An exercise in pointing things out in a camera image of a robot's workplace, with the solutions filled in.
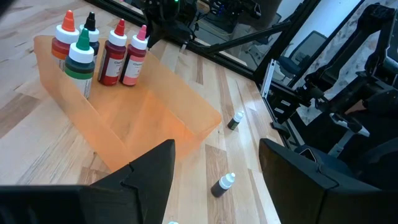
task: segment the wooden table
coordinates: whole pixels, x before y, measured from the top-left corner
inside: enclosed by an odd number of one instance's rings
[[[118,18],[78,0],[19,0],[0,21],[0,184],[90,184],[109,169],[39,82],[33,38],[54,35],[65,11],[75,24],[96,13],[101,37]],[[138,27],[127,23],[130,38]],[[201,148],[176,162],[164,223],[279,223],[257,157],[260,138],[281,144],[254,82],[176,45],[152,49],[162,63],[206,99],[223,120]],[[238,129],[226,123],[244,110]],[[227,172],[236,183],[220,199],[209,188]]]

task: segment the green dye bottle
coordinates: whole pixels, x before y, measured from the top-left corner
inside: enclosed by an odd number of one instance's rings
[[[93,57],[94,49],[90,47],[88,29],[84,28],[78,41],[70,45],[69,55],[65,60],[65,73],[86,98],[90,96],[91,82],[93,81],[95,68]]]

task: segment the green bottle cap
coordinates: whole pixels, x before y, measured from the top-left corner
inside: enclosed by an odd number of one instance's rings
[[[84,28],[81,31],[79,40],[76,43],[76,47],[80,50],[89,50],[90,49],[90,38],[88,37],[88,29]]]

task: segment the red bottle cap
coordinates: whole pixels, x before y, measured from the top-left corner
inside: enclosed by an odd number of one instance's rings
[[[69,32],[75,31],[75,20],[73,19],[73,12],[71,10],[68,10],[63,18],[62,29]]]
[[[138,32],[137,38],[139,40],[145,40],[146,34],[147,34],[147,26],[142,25],[141,29]]]
[[[114,33],[119,36],[124,36],[124,19],[119,21],[119,24],[116,26]]]

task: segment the orange translucent tray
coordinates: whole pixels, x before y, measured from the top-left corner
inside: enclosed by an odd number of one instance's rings
[[[40,82],[112,171],[166,139],[175,139],[176,158],[181,158],[221,122],[217,110],[150,52],[134,87],[100,84],[97,63],[86,100],[53,61],[52,38],[34,39]],[[99,42],[103,47],[105,39]]]

